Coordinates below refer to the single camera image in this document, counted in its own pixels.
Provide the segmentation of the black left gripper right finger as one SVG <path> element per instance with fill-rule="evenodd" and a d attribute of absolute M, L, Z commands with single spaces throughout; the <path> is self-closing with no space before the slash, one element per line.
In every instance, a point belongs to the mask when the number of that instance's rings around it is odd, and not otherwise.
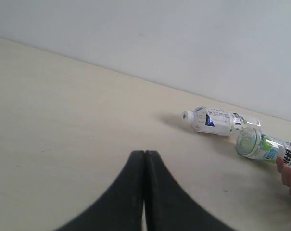
<path fill-rule="evenodd" d="M 144 203 L 149 231 L 231 231 L 173 178 L 157 151 L 145 152 Z"/>

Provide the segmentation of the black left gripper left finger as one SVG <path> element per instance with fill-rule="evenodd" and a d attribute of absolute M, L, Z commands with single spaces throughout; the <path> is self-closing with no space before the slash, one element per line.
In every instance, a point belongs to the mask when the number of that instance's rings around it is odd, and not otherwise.
<path fill-rule="evenodd" d="M 132 151 L 108 189 L 59 231 L 141 231 L 145 153 Z"/>

